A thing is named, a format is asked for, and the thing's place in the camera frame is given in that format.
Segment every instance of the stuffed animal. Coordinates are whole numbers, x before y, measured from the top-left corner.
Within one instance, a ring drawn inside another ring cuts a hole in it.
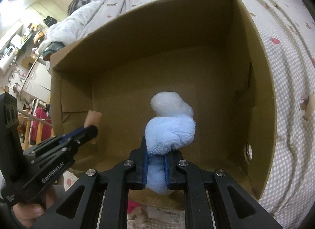
[[[193,109],[175,92],[160,92],[151,100],[157,117],[145,128],[148,152],[146,187],[159,194],[171,194],[166,187],[163,155],[190,144],[196,124]]]

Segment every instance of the cabinet door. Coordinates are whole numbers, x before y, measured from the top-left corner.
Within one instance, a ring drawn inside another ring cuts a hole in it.
[[[49,95],[50,91],[48,89],[37,84],[30,78],[27,79],[25,87],[22,89],[22,96],[24,96],[26,100],[29,99],[33,101],[34,98],[38,98],[40,101],[45,103]]]
[[[50,90],[51,85],[51,75],[46,70],[46,66],[39,63],[38,61],[34,65],[29,79],[38,85]]]

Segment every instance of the bright light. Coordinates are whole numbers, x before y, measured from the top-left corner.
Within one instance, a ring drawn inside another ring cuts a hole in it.
[[[3,0],[0,3],[0,20],[3,26],[14,24],[24,10],[23,0]]]

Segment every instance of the pink fabric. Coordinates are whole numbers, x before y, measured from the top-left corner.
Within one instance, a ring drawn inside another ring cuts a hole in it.
[[[137,202],[133,202],[133,201],[128,201],[128,209],[127,209],[127,214],[130,214],[131,211],[133,211],[134,208],[141,206],[139,203]]]

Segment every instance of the pink spot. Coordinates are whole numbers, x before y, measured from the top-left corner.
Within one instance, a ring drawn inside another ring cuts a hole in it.
[[[312,64],[314,65],[314,67],[315,67],[315,59],[311,57],[311,61],[312,61]]]
[[[280,41],[276,38],[271,38],[271,41],[277,45],[280,44]]]

